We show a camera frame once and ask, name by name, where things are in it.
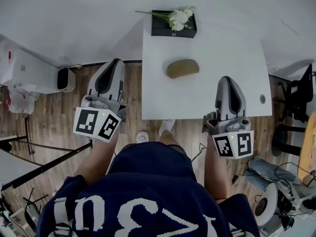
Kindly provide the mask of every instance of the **navy blue shirt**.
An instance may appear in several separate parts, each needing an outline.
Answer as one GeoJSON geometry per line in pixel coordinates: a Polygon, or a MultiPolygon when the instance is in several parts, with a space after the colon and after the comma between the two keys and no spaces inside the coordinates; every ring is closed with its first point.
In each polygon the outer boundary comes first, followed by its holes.
{"type": "Polygon", "coordinates": [[[191,160],[160,142],[123,150],[93,185],[68,177],[44,207],[37,236],[54,231],[79,237],[259,236],[245,195],[217,204],[197,183],[191,160]]]}

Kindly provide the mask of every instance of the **metal pole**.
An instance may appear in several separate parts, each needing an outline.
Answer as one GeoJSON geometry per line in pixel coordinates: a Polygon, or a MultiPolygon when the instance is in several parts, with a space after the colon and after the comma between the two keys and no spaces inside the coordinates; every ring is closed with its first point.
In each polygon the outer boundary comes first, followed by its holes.
{"type": "Polygon", "coordinates": [[[48,149],[59,150],[59,151],[66,151],[66,152],[74,151],[74,149],[69,149],[69,148],[56,148],[56,147],[45,146],[45,145],[40,145],[40,144],[35,144],[35,143],[26,142],[26,141],[20,141],[20,140],[17,140],[16,142],[24,143],[24,144],[28,144],[28,145],[33,145],[33,146],[37,146],[37,147],[40,147],[40,148],[48,148],[48,149]]]}
{"type": "Polygon", "coordinates": [[[15,138],[11,138],[11,139],[6,139],[6,140],[1,140],[1,142],[10,142],[10,141],[15,141],[15,140],[23,140],[26,139],[27,136],[20,136],[20,137],[15,137],[15,138]]]}
{"type": "Polygon", "coordinates": [[[52,160],[51,162],[37,168],[37,169],[34,169],[33,171],[23,175],[23,176],[20,176],[18,177],[17,179],[3,185],[2,187],[2,191],[9,188],[9,187],[13,187],[14,189],[21,186],[22,184],[30,181],[31,179],[33,179],[34,177],[37,177],[38,175],[41,175],[43,174],[44,172],[46,172],[47,170],[57,166],[58,164],[60,164],[61,162],[75,156],[76,154],[80,153],[81,151],[91,147],[92,145],[92,142],[90,141],[88,144],[85,144],[84,146],[80,147],[80,148],[77,148],[76,150],[73,150],[67,154],[65,154],[64,156],[61,156],[55,160],[52,160]]]}
{"type": "MultiPolygon", "coordinates": [[[[25,134],[26,134],[26,141],[29,142],[29,133],[28,133],[28,120],[29,117],[24,118],[24,126],[25,126],[25,134]]],[[[30,145],[28,145],[29,154],[33,155],[35,152],[34,150],[31,150],[30,145]]]]}

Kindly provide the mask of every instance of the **office chair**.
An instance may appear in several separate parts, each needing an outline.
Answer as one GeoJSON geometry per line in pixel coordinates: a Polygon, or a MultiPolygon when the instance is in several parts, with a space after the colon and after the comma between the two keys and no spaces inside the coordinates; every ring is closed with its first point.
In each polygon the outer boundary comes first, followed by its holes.
{"type": "Polygon", "coordinates": [[[279,118],[279,121],[284,121],[286,115],[291,117],[292,114],[296,120],[300,120],[302,123],[308,121],[306,106],[308,102],[312,101],[314,96],[313,76],[315,76],[315,72],[312,71],[312,65],[310,64],[303,77],[300,80],[290,82],[286,90],[282,82],[278,83],[282,87],[284,100],[274,98],[273,101],[285,105],[283,115],[279,118]],[[292,89],[295,87],[297,87],[297,90],[292,93],[292,89]]]}

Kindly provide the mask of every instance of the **black cable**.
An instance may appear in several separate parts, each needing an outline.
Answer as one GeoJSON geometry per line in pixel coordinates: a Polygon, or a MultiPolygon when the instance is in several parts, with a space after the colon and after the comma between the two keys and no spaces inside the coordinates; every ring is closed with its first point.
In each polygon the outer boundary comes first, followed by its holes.
{"type": "Polygon", "coordinates": [[[299,169],[301,169],[301,170],[305,171],[306,173],[311,174],[311,173],[310,173],[310,172],[308,172],[307,170],[303,169],[301,166],[299,166],[299,165],[297,165],[297,164],[295,164],[295,163],[293,163],[293,162],[291,162],[291,161],[288,161],[288,162],[282,163],[282,164],[281,164],[281,165],[279,165],[278,167],[281,167],[282,165],[285,165],[285,164],[288,164],[288,163],[291,163],[291,164],[293,164],[294,166],[297,166],[299,169]]]}
{"type": "Polygon", "coordinates": [[[256,200],[256,197],[257,197],[257,196],[261,197],[261,195],[256,195],[256,196],[255,196],[255,201],[256,201],[256,203],[258,203],[258,201],[256,200]]]}
{"type": "Polygon", "coordinates": [[[297,165],[297,164],[295,164],[295,163],[293,163],[293,162],[291,162],[291,161],[282,163],[282,164],[280,164],[279,166],[277,166],[277,167],[275,168],[275,170],[274,170],[275,176],[276,176],[278,179],[284,180],[284,181],[287,182],[288,187],[289,187],[289,189],[290,189],[290,194],[292,194],[292,187],[291,187],[290,183],[289,183],[286,179],[278,177],[278,176],[277,176],[277,173],[276,173],[276,170],[277,170],[278,168],[280,168],[282,165],[285,165],[285,164],[288,164],[288,163],[291,163],[291,164],[293,164],[294,166],[297,166],[299,169],[305,171],[306,173],[309,173],[309,174],[311,174],[311,173],[308,172],[308,171],[306,171],[305,169],[303,169],[302,167],[300,167],[299,165],[297,165]]]}
{"type": "Polygon", "coordinates": [[[280,181],[281,181],[281,180],[284,180],[285,182],[287,182],[288,188],[290,189],[290,194],[292,195],[292,187],[291,187],[290,183],[289,183],[286,179],[280,178],[280,177],[277,176],[276,170],[277,170],[279,167],[280,167],[280,165],[277,166],[277,167],[275,168],[275,170],[274,170],[275,176],[276,176],[280,181]]]}
{"type": "Polygon", "coordinates": [[[280,179],[271,179],[271,178],[269,178],[269,177],[263,177],[263,176],[260,176],[260,175],[258,175],[258,176],[255,176],[255,175],[243,175],[243,174],[238,174],[238,176],[254,176],[254,177],[262,177],[262,178],[264,178],[264,179],[268,179],[268,180],[271,180],[271,181],[280,181],[280,179]]]}
{"type": "Polygon", "coordinates": [[[206,149],[206,146],[203,145],[202,143],[200,143],[199,144],[199,153],[192,159],[191,162],[193,162],[203,152],[204,149],[206,149]]]}
{"type": "Polygon", "coordinates": [[[312,210],[312,211],[308,211],[308,212],[304,212],[304,213],[299,213],[299,214],[287,214],[287,213],[279,214],[279,213],[275,213],[275,215],[280,216],[280,217],[284,217],[284,216],[292,216],[292,217],[295,217],[295,216],[304,215],[304,214],[309,214],[309,215],[311,215],[314,211],[316,211],[316,210],[312,210]]]}

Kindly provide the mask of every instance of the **sneaker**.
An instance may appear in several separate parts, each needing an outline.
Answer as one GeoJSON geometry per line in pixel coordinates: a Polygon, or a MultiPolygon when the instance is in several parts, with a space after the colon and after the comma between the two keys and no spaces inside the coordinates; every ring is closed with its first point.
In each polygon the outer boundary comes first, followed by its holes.
{"type": "Polygon", "coordinates": [[[137,133],[136,135],[136,143],[144,143],[144,142],[149,142],[149,135],[148,132],[141,131],[137,133]]]}
{"type": "Polygon", "coordinates": [[[162,133],[164,132],[164,131],[171,131],[171,129],[173,128],[173,125],[174,125],[174,123],[175,123],[175,119],[165,119],[165,120],[163,120],[162,121],[162,123],[161,123],[161,126],[160,126],[160,129],[159,129],[159,136],[161,136],[162,135],[162,133]]]}

